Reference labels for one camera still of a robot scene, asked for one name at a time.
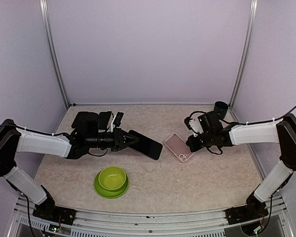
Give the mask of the dark phone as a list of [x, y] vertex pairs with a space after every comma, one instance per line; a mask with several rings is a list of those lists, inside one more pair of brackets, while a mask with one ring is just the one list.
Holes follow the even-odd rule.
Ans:
[[136, 136], [139, 141], [130, 145], [128, 148], [149, 157], [152, 160], [159, 160], [163, 145], [157, 141], [152, 140], [134, 130], [129, 130], [131, 135]]

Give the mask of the pink phone case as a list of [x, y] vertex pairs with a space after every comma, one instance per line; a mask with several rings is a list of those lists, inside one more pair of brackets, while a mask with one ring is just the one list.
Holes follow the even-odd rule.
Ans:
[[185, 141], [176, 133], [172, 134], [164, 141], [165, 146], [171, 153], [182, 163], [187, 162], [194, 153], [190, 151], [189, 146]]

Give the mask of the black phone case horizontal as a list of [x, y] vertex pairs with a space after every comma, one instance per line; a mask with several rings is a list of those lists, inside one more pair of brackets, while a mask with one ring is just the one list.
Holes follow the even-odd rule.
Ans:
[[79, 125], [83, 124], [88, 117], [88, 113], [89, 112], [84, 111], [78, 112], [71, 124], [71, 128], [77, 128]]

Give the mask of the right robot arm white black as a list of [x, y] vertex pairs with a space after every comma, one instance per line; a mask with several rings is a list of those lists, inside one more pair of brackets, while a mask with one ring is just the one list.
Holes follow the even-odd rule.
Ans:
[[191, 152], [203, 148], [208, 151], [215, 146], [217, 155], [222, 154], [223, 147], [243, 144], [274, 143], [279, 144], [281, 155], [264, 180], [247, 198], [242, 214], [247, 219], [258, 215], [264, 203], [281, 189], [296, 171], [296, 116], [292, 111], [279, 118], [257, 122], [227, 122], [225, 123], [226, 103], [218, 101], [212, 111], [198, 111], [197, 119], [192, 112], [184, 123], [193, 132], [188, 137], [186, 145]]

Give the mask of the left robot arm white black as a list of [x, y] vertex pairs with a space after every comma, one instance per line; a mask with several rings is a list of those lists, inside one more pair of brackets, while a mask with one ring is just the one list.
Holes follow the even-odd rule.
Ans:
[[20, 127], [12, 119], [0, 124], [0, 177], [28, 197], [46, 218], [53, 220], [59, 208], [49, 192], [38, 185], [15, 161], [17, 153], [53, 155], [79, 159], [90, 149], [121, 151], [139, 138], [119, 126], [123, 113], [79, 112], [71, 125], [71, 133], [44, 133]]

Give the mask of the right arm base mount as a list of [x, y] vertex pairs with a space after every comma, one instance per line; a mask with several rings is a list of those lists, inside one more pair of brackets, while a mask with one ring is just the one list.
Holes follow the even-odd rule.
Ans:
[[254, 196], [254, 192], [248, 196], [245, 205], [231, 207], [224, 212], [229, 225], [251, 221], [269, 215], [265, 201], [260, 202]]

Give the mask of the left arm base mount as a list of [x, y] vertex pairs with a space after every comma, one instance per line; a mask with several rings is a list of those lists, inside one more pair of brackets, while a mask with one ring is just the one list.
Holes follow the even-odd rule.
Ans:
[[72, 226], [76, 216], [76, 210], [56, 206], [55, 201], [48, 190], [43, 185], [41, 185], [41, 187], [45, 191], [47, 199], [42, 204], [35, 205], [33, 216], [43, 220], [57, 222], [58, 224]]

